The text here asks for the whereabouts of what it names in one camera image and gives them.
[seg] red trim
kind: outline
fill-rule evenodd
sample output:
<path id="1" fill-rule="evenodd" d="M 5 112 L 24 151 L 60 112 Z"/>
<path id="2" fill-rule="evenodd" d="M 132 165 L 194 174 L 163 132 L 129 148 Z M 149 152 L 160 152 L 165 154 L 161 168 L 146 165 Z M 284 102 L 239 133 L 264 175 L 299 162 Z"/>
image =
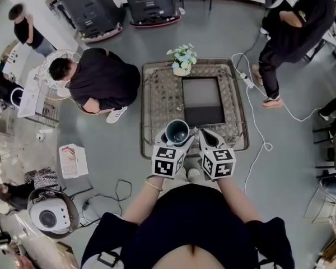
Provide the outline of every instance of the red trim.
<path id="1" fill-rule="evenodd" d="M 169 24 L 173 24 L 173 23 L 178 22 L 180 19 L 181 19 L 181 16 L 179 16 L 179 18 L 174 20 L 174 21 L 170 21 L 170 22 L 167 22 L 167 23 L 161 23 L 161 24 L 157 24 L 157 25 L 151 25 L 151 26 L 139 26 L 139 25 L 135 25 L 135 24 L 131 24 L 131 25 L 134 26 L 134 27 L 137 27 L 137 28 L 153 28 L 153 27 L 160 27 L 160 26 L 166 26 L 166 25 L 169 25 Z"/>
<path id="2" fill-rule="evenodd" d="M 100 38 L 96 37 L 96 38 L 92 38 L 92 39 L 90 39 L 90 40 L 82 40 L 82 41 L 85 42 L 85 43 L 94 43 L 94 42 L 103 41 L 103 40 L 112 38 L 112 37 L 114 37 L 115 35 L 121 33 L 122 30 L 123 30 L 123 27 L 120 27 L 120 28 L 118 28 L 118 32 L 115 33 L 115 34 L 113 34 L 113 35 L 111 35 L 111 36 L 110 36 L 110 35 L 107 35 L 107 36 L 102 36 L 102 37 L 100 37 Z"/>

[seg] shirt logo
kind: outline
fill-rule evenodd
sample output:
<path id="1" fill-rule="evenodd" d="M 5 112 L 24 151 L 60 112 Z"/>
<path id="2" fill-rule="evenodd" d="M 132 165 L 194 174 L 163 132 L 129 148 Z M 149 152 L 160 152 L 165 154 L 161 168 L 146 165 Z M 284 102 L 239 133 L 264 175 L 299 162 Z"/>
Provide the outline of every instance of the shirt logo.
<path id="1" fill-rule="evenodd" d="M 305 13 L 303 13 L 302 11 L 299 11 L 298 14 L 301 16 L 301 18 L 302 18 L 302 19 L 305 21 L 305 23 L 306 23 L 306 19 L 305 19 L 306 15 L 305 15 Z"/>

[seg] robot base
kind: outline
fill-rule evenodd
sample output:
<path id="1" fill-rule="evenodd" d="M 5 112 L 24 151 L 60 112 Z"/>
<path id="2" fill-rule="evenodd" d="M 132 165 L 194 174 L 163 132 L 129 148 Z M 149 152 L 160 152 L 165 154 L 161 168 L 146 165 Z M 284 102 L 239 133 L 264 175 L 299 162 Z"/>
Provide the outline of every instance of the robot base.
<path id="1" fill-rule="evenodd" d="M 123 27 L 119 26 L 116 29 L 106 32 L 103 35 L 99 35 L 97 37 L 93 37 L 93 38 L 85 38 L 85 37 L 81 37 L 81 40 L 85 43 L 94 43 L 94 42 L 98 42 L 98 41 L 102 41 L 102 40 L 106 40 L 108 38 L 111 38 L 115 35 L 117 35 L 118 33 L 122 32 Z"/>
<path id="2" fill-rule="evenodd" d="M 147 20 L 140 21 L 140 22 L 131 21 L 130 24 L 137 28 L 160 27 L 160 26 L 165 26 L 165 25 L 176 23 L 180 19 L 181 19 L 181 16 L 177 15 L 177 16 L 171 16 L 168 18 L 157 17 L 149 21 Z"/>

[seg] wicker table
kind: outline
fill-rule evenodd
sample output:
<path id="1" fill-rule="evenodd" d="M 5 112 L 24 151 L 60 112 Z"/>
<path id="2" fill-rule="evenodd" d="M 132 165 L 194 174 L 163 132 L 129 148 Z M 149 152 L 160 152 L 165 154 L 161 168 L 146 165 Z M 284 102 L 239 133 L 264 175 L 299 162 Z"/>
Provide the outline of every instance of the wicker table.
<path id="1" fill-rule="evenodd" d="M 140 146 L 141 155 L 146 159 L 152 156 L 157 133 L 173 119 L 184 120 L 181 77 L 173 74 L 171 65 L 172 61 L 143 65 Z M 226 58 L 198 59 L 190 75 L 218 77 L 226 123 L 206 128 L 220 134 L 235 151 L 246 150 L 249 146 L 248 129 L 231 60 Z M 197 131 L 197 128 L 193 128 L 191 133 Z M 196 138 L 187 157 L 198 156 L 199 145 Z"/>

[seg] white cable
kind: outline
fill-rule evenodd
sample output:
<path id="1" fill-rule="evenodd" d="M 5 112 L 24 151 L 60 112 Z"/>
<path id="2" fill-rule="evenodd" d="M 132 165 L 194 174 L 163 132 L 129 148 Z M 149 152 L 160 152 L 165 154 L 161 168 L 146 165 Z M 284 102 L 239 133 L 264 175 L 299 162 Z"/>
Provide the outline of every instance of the white cable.
<path id="1" fill-rule="evenodd" d="M 266 94 L 263 93 L 262 90 L 259 89 L 259 88 L 256 86 L 256 84 L 254 83 L 254 81 L 253 81 L 253 76 L 251 75 L 251 71 L 250 71 L 250 62 L 249 62 L 248 58 L 246 57 L 246 55 L 245 55 L 244 53 L 236 53 L 236 54 L 234 54 L 233 56 L 231 56 L 231 62 L 233 63 L 234 69 L 241 75 L 241 72 L 239 72 L 239 70 L 235 67 L 235 64 L 234 64 L 234 60 L 233 60 L 233 58 L 234 58 L 236 55 L 242 55 L 242 56 L 246 59 L 246 61 L 247 61 L 247 63 L 248 63 L 249 76 L 250 76 L 250 77 L 247 77 L 247 78 L 249 78 L 249 79 L 251 80 L 251 82 L 254 84 L 254 86 L 255 86 L 255 87 L 256 87 L 256 88 L 257 88 L 257 89 L 258 89 L 264 96 L 266 96 Z M 260 153 L 261 153 L 262 149 L 265 148 L 266 151 L 271 151 L 271 150 L 273 149 L 273 145 L 272 145 L 271 143 L 265 141 L 265 138 L 264 138 L 263 134 L 262 134 L 261 131 L 259 130 L 258 126 L 256 125 L 256 120 L 255 120 L 255 115 L 254 115 L 254 108 L 253 108 L 253 105 L 251 104 L 251 101 L 250 101 L 250 98 L 249 98 L 248 89 L 249 89 L 249 87 L 246 87 L 246 96 L 248 97 L 248 101 L 249 101 L 249 104 L 250 104 L 250 107 L 251 107 L 251 112 L 252 112 L 252 114 L 253 114 L 253 121 L 254 121 L 255 128 L 256 128 L 256 130 L 259 132 L 260 136 L 262 137 L 263 144 L 262 144 L 262 146 L 261 146 L 261 148 L 260 148 L 260 150 L 259 150 L 259 152 L 258 152 L 258 154 L 257 154 L 257 156 L 256 156 L 256 158 L 255 158 L 255 160 L 253 161 L 253 163 L 252 163 L 251 166 L 250 166 L 248 176 L 247 176 L 246 179 L 245 179 L 244 193 L 246 193 L 246 185 L 247 185 L 247 183 L 248 183 L 248 179 L 249 179 L 249 177 L 250 177 L 251 170 L 253 169 L 254 164 L 255 164 L 256 161 L 258 160 L 258 158 L 259 158 L 259 156 L 260 156 Z M 292 115 L 292 113 L 290 112 L 290 110 L 288 109 L 288 107 L 287 107 L 286 105 L 284 105 L 284 106 L 285 106 L 286 110 L 288 111 L 288 113 L 290 114 L 290 116 L 291 116 L 293 119 L 295 119 L 295 120 L 297 120 L 297 121 L 299 121 L 299 122 L 303 122 L 303 121 L 307 120 L 308 118 L 310 118 L 310 117 L 312 116 L 312 114 L 313 114 L 315 111 L 317 111 L 317 110 L 320 109 L 320 108 L 318 108 L 318 109 L 314 109 L 314 110 L 312 111 L 312 113 L 311 113 L 308 117 L 306 117 L 306 118 L 304 118 L 304 119 L 298 119 L 298 118 L 296 118 L 296 117 L 294 117 L 294 116 Z"/>

